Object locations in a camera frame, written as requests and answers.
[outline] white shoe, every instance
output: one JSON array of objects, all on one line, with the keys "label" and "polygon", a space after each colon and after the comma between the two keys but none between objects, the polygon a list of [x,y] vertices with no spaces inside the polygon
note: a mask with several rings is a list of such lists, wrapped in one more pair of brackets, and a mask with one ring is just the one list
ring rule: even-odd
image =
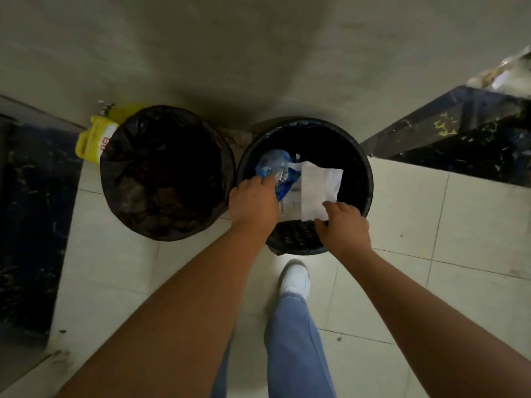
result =
[{"label": "white shoe", "polygon": [[309,297],[309,272],[301,260],[290,260],[286,264],[282,282],[280,283],[280,295],[291,292],[308,300]]}]

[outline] leg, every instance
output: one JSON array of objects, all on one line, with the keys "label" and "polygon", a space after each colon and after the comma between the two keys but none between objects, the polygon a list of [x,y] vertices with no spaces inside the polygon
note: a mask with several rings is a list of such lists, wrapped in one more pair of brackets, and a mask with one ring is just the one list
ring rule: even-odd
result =
[{"label": "leg", "polygon": [[[269,397],[335,398],[319,331],[309,315],[304,295],[292,292],[301,288],[284,287],[290,269],[282,281],[284,293],[265,332]],[[309,277],[307,289],[309,294]]]},{"label": "leg", "polygon": [[212,385],[212,393],[210,398],[226,398],[227,396],[227,370],[229,367],[229,354],[230,354],[230,344],[232,342],[232,337],[227,343],[227,349],[223,354],[222,362],[219,365],[218,373],[214,384]]}]

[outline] blue plastic bag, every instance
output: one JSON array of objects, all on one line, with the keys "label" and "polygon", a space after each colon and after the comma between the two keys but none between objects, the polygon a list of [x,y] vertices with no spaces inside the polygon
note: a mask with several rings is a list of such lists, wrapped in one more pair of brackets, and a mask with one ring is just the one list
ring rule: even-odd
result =
[{"label": "blue plastic bag", "polygon": [[289,153],[283,150],[270,150],[263,154],[256,165],[256,174],[265,179],[273,174],[276,179],[275,193],[277,200],[281,201],[288,193],[293,183],[299,180],[301,171],[296,170],[297,165],[291,160]]}]

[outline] dark marble surface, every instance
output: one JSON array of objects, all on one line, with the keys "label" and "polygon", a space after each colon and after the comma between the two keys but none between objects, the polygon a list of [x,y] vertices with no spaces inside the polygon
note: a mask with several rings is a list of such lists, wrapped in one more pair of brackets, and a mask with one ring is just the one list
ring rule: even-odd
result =
[{"label": "dark marble surface", "polygon": [[382,159],[531,187],[531,101],[459,86],[361,145]]},{"label": "dark marble surface", "polygon": [[46,334],[81,172],[77,134],[28,125],[2,134],[0,320]]}]

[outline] person's left hand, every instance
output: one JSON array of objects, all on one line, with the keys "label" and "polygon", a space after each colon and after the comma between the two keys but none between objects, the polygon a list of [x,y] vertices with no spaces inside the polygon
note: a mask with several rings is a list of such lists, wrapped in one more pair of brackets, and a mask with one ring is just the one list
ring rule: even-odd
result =
[{"label": "person's left hand", "polygon": [[275,177],[263,181],[260,176],[244,180],[229,195],[232,227],[248,226],[250,230],[263,230],[269,235],[278,222],[279,208],[275,194]]}]

